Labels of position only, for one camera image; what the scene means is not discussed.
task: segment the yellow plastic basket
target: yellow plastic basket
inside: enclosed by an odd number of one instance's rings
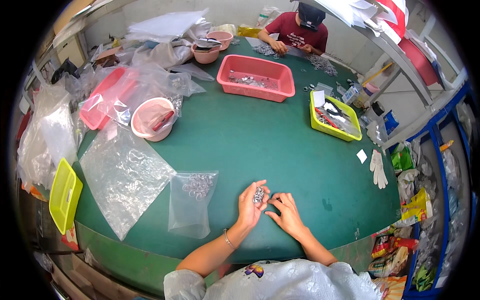
[[[325,132],[329,135],[333,135],[334,137],[337,137],[337,138],[342,139],[342,140],[347,141],[347,142],[350,142],[352,140],[357,140],[357,141],[361,140],[361,130],[360,130],[360,125],[359,125],[359,120],[357,119],[357,114],[355,113],[355,111],[350,106],[348,106],[348,105],[346,105],[346,104],[344,104],[344,103],[342,103],[342,102],[340,102],[336,99],[333,99],[330,96],[325,96],[325,98],[327,98],[327,99],[331,100],[333,103],[335,103],[335,105],[337,105],[338,108],[343,110],[350,117],[353,124],[358,128],[358,130],[360,132],[360,136],[354,136],[354,135],[348,134],[345,131],[342,131],[340,129],[333,128],[330,125],[326,125],[326,124],[321,123],[317,119],[317,116],[315,115],[315,105],[313,104],[313,92],[314,91],[310,91],[310,123],[312,125],[312,128],[316,129],[318,131],[321,131],[321,132]]]
[[[60,160],[50,192],[49,209],[61,234],[72,228],[83,183],[65,158]]]

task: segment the person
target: person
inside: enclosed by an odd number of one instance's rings
[[[380,299],[379,289],[367,273],[355,274],[349,264],[339,262],[312,235],[301,219],[290,193],[275,193],[253,182],[239,196],[237,222],[215,240],[201,246],[165,275],[166,299]],[[253,203],[257,186],[264,198]],[[296,239],[306,259],[285,262],[259,261],[234,271],[205,288],[204,278],[216,270],[255,228],[267,203],[281,213],[264,213]]]
[[[306,53],[322,55],[328,38],[327,27],[322,24],[324,19],[323,11],[300,2],[298,12],[284,12],[257,36],[282,55],[288,52],[287,45]],[[269,36],[272,33],[279,34],[278,40]]]

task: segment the black cap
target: black cap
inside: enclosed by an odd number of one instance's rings
[[[325,19],[325,12],[311,5],[299,3],[300,26],[317,31],[317,26]]]

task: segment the green table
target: green table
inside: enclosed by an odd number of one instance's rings
[[[199,65],[216,77],[227,54],[273,60],[251,50],[241,38],[209,65]],[[276,60],[291,68],[295,96],[282,103],[223,92],[216,82],[195,80],[207,92],[194,94],[183,103],[182,117],[163,141],[149,144],[177,171],[219,170],[208,206],[210,234],[202,240],[168,232],[170,187],[167,186],[132,227],[123,243],[156,254],[184,258],[197,247],[229,228],[238,216],[238,195],[254,180],[267,179],[272,192],[290,192],[302,220],[327,248],[339,247],[368,236],[397,220],[399,197],[389,157],[383,157],[390,184],[379,190],[369,170],[372,149],[363,132],[361,141],[345,142],[310,126],[308,84],[336,86],[355,76],[336,65],[338,77],[315,71],[305,59],[287,55]],[[78,153],[81,157],[97,131],[87,133]],[[361,164],[356,153],[368,156]],[[118,240],[90,192],[80,164],[73,165],[84,188],[75,219],[92,230]],[[267,210],[275,210],[271,205]],[[256,228],[236,250],[233,262],[261,259],[284,260],[303,256],[300,245],[270,217],[262,215]]]

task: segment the silver bangle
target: silver bangle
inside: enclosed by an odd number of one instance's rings
[[[225,242],[227,242],[227,244],[230,245],[230,247],[232,247],[233,249],[238,249],[238,247],[233,246],[232,243],[228,240],[226,228],[223,228],[223,237],[225,238]]]

